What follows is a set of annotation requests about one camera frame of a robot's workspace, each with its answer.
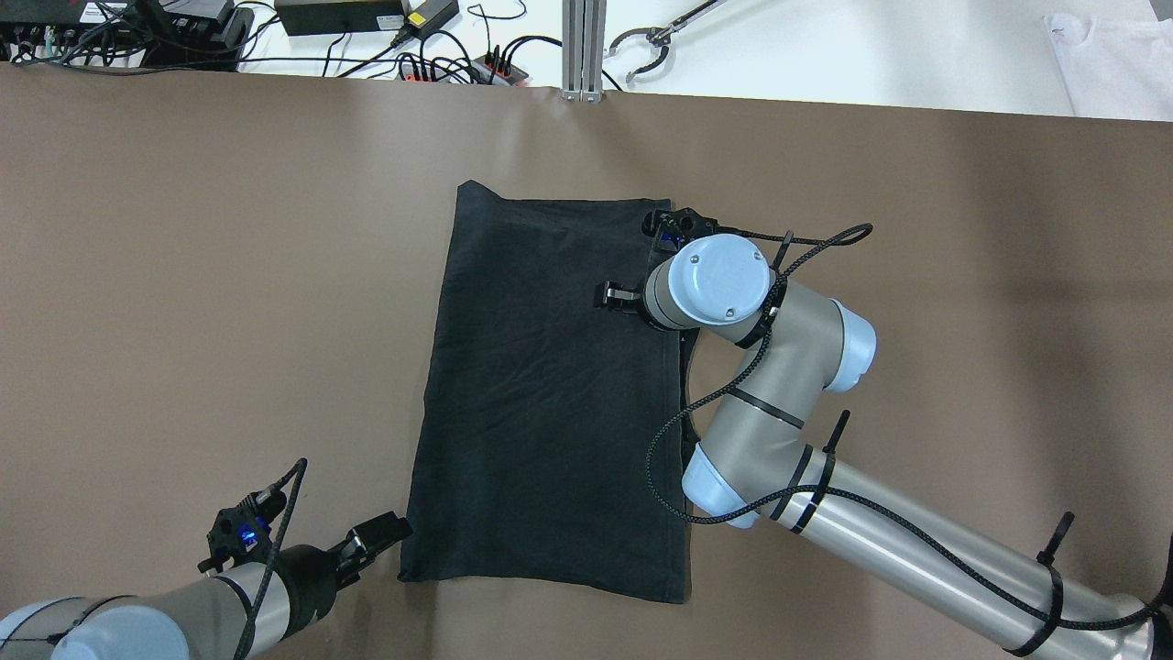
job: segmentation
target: robotic arm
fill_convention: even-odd
[[[870,366],[876,336],[867,320],[796,281],[779,285],[753,241],[691,209],[653,211],[644,231],[677,251],[635,290],[602,284],[596,305],[638,312],[659,328],[703,327],[748,349],[740,370],[748,376],[721,399],[684,475],[685,495],[716,518],[679,516],[743,529],[768,518],[1015,655],[1173,654],[1173,580],[1146,605],[1063,579],[1051,562],[1069,517],[1030,559],[838,461],[846,414],[822,451],[800,440],[819,396],[849,390]]]
[[[388,511],[354,526],[330,550],[280,550],[305,460],[294,475],[216,516],[208,532],[208,577],[152,597],[69,597],[28,605],[0,620],[0,660],[226,660],[252,658],[330,613],[338,592],[375,557],[412,533]],[[233,562],[224,571],[224,564]]]

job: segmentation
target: white label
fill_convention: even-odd
[[[375,16],[374,20],[379,22],[379,29],[399,29],[404,27],[404,16],[401,15]]]
[[[121,13],[127,8],[129,2],[102,2],[107,7]],[[97,2],[86,2],[86,8],[81,12],[81,18],[77,19],[80,23],[104,23],[106,21],[114,18],[114,13],[107,12],[97,5]]]

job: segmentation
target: black box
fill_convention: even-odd
[[[290,36],[344,32],[398,32],[408,11],[404,0],[277,0]]]

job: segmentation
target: metal bracket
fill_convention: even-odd
[[[603,100],[603,29],[606,0],[563,0],[562,97]]]

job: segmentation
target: white cloth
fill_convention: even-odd
[[[1043,22],[1076,116],[1173,121],[1173,20]]]

